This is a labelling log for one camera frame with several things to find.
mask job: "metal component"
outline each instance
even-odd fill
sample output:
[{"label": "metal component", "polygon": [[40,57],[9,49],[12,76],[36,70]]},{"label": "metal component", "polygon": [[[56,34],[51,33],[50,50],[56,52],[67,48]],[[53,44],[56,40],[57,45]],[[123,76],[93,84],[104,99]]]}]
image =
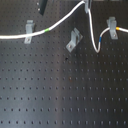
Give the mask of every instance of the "metal component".
[{"label": "metal component", "polygon": [[92,0],[85,0],[85,12],[88,13],[88,9],[91,9]]},{"label": "metal component", "polygon": [[[27,34],[33,33],[34,27],[35,27],[35,23],[33,23],[33,20],[27,20],[26,33]],[[25,44],[30,44],[31,40],[32,40],[32,37],[27,37],[27,38],[25,38],[24,43]]]},{"label": "metal component", "polygon": [[78,45],[82,38],[83,36],[80,34],[80,32],[74,28],[74,31],[71,32],[71,41],[66,46],[68,51],[72,52],[72,50]]},{"label": "metal component", "polygon": [[40,10],[38,9],[38,11],[39,11],[39,13],[40,13],[41,15],[44,15],[45,8],[46,8],[46,6],[47,6],[47,1],[48,1],[48,0],[39,0],[38,7],[39,7]]},{"label": "metal component", "polygon": [[109,32],[110,32],[111,38],[113,40],[117,40],[118,39],[118,36],[116,33],[117,22],[115,20],[115,17],[109,17],[109,19],[107,20],[107,24],[108,24],[108,27],[110,28]]}]

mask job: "black surface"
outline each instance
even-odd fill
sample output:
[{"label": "black surface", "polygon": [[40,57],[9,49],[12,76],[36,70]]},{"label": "black surface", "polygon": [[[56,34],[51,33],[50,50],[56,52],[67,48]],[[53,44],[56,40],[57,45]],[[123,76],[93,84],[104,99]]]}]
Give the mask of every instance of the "black surface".
[{"label": "black surface", "polygon": [[[48,2],[42,17],[37,0],[1,0],[0,34],[25,33],[27,20],[36,31],[66,15],[76,2]],[[95,40],[115,16],[128,28],[128,3],[93,2]],[[66,45],[76,27],[84,36],[70,54]],[[1,128],[127,128],[128,35],[109,33],[96,54],[90,38],[88,15],[82,5],[55,30],[24,39],[0,40]]]}]

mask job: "screw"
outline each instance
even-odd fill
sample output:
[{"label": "screw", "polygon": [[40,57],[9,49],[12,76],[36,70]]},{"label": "screw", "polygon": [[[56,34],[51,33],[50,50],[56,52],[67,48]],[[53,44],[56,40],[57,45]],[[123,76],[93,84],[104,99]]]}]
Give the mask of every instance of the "screw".
[{"label": "screw", "polygon": [[28,38],[27,41],[30,41],[30,39]]},{"label": "screw", "polygon": [[72,48],[72,45],[69,45],[69,48]]},{"label": "screw", "polygon": [[116,37],[116,34],[114,34],[114,37]]}]

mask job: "white cable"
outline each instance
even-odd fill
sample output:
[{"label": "white cable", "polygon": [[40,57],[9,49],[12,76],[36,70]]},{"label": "white cable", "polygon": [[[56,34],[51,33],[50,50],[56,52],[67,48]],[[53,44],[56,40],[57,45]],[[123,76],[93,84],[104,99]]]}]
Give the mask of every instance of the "white cable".
[{"label": "white cable", "polygon": [[128,30],[127,30],[127,29],[120,28],[120,27],[119,27],[119,31],[122,31],[122,32],[127,32],[127,33],[128,33]]},{"label": "white cable", "polygon": [[94,41],[93,27],[92,27],[92,15],[91,15],[90,9],[88,9],[88,12],[89,12],[89,23],[90,23],[90,32],[91,32],[92,44],[93,44],[93,47],[94,47],[95,51],[96,51],[97,53],[99,53],[99,51],[100,51],[100,44],[101,44],[101,37],[103,36],[103,34],[104,34],[105,32],[107,32],[107,31],[109,30],[109,28],[106,28],[106,29],[100,34],[100,40],[99,40],[98,49],[97,49],[97,48],[96,48],[96,45],[95,45],[95,41]]},{"label": "white cable", "polygon": [[1,35],[0,39],[20,39],[20,38],[26,38],[26,37],[32,37],[32,36],[37,36],[37,35],[41,35],[47,31],[50,31],[52,29],[54,29],[55,27],[57,27],[60,23],[62,23],[64,20],[66,20],[69,16],[72,15],[72,13],[82,4],[84,4],[84,1],[79,2],[66,16],[64,16],[60,21],[58,21],[57,23],[55,23],[53,26],[51,26],[48,29],[42,30],[42,31],[38,31],[32,34],[23,34],[23,35],[10,35],[10,36],[5,36],[5,35]]},{"label": "white cable", "polygon": [[82,4],[85,4],[85,2],[84,2],[84,1],[79,2],[65,17],[63,17],[60,21],[58,21],[58,22],[55,23],[53,26],[51,26],[51,27],[49,28],[49,30],[54,29],[56,26],[58,26],[60,23],[62,23],[65,19],[67,19],[69,16],[71,16],[72,13],[73,13],[80,5],[82,5]]}]

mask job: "metal clamp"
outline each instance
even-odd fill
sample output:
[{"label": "metal clamp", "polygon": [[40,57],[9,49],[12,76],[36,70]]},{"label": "metal clamp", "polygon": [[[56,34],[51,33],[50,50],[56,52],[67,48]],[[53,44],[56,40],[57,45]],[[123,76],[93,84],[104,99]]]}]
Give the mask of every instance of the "metal clamp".
[{"label": "metal clamp", "polygon": [[82,38],[83,36],[80,34],[80,32],[74,28],[74,31],[71,32],[71,41],[66,46],[68,51],[72,52],[72,50],[78,45]]},{"label": "metal clamp", "polygon": [[[27,20],[26,24],[26,34],[33,33],[35,27],[35,23],[33,23],[33,20]],[[30,44],[32,40],[32,37],[26,37],[24,43]]]},{"label": "metal clamp", "polygon": [[88,9],[91,9],[92,0],[85,0],[85,12],[88,13]]},{"label": "metal clamp", "polygon": [[117,22],[115,20],[115,17],[109,17],[109,19],[107,20],[107,24],[108,24],[108,27],[110,28],[109,32],[110,32],[111,38],[113,40],[117,40],[118,39],[118,36],[116,33]]}]

